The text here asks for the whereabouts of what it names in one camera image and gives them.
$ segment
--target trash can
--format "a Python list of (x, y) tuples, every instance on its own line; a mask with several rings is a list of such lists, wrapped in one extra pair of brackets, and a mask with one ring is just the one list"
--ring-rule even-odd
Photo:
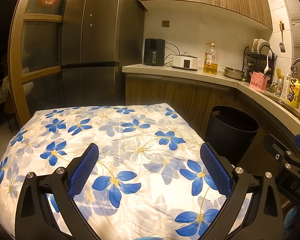
[(229, 106), (214, 106), (203, 140), (237, 166), (258, 129), (258, 122), (247, 113)]

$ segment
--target lower cabinet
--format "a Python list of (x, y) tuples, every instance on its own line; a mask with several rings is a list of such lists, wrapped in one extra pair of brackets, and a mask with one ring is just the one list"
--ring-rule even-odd
[(294, 152), (293, 134), (266, 109), (237, 89), (192, 80), (126, 74), (126, 104), (151, 105), (167, 103), (203, 138), (211, 109), (231, 106), (251, 115), (259, 131), (239, 166), (252, 174), (275, 173), (276, 160), (263, 148), (264, 137), (271, 133)]

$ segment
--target white tile wall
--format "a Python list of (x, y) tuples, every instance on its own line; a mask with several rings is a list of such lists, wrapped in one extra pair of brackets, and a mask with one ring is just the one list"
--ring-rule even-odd
[[(269, 38), (271, 48), (275, 54), (278, 55), (275, 68), (280, 68), (281, 73), (286, 75), (290, 73), (292, 63), (292, 35), (290, 31), (290, 22), (288, 17), (287, 8), (284, 0), (268, 0), (272, 17), (273, 32)], [(285, 53), (280, 51), (279, 43), (281, 41), (280, 21), (284, 23), (285, 30), (283, 31), (283, 43), (286, 49)]]
[[(162, 21), (170, 21), (170, 27), (162, 27)], [(175, 44), (180, 52), (188, 52), (199, 58), (203, 65), (207, 42), (214, 42), (219, 52), (218, 68), (225, 66), (242, 69), (243, 51), (249, 42), (257, 36), (255, 31), (202, 18), (196, 15), (180, 17), (178, 11), (146, 12), (144, 39), (158, 38)], [(178, 51), (171, 45), (166, 45), (166, 56)]]

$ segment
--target wooden door frame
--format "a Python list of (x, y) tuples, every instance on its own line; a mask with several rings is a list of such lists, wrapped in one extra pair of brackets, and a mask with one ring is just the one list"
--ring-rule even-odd
[(30, 73), (22, 73), (21, 37), (24, 22), (62, 23), (63, 16), (50, 14), (26, 13), (29, 0), (18, 0), (10, 27), (8, 44), (8, 73), (10, 93), (17, 119), (24, 126), (31, 118), (23, 84), (34, 79), (61, 72), (61, 66), (53, 66)]

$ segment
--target pink utensil holder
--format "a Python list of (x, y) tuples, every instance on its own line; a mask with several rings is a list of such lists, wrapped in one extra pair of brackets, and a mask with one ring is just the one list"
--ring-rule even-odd
[(250, 87), (258, 91), (265, 91), (267, 82), (270, 78), (268, 76), (263, 78), (263, 76), (263, 73), (253, 72), (251, 75)]

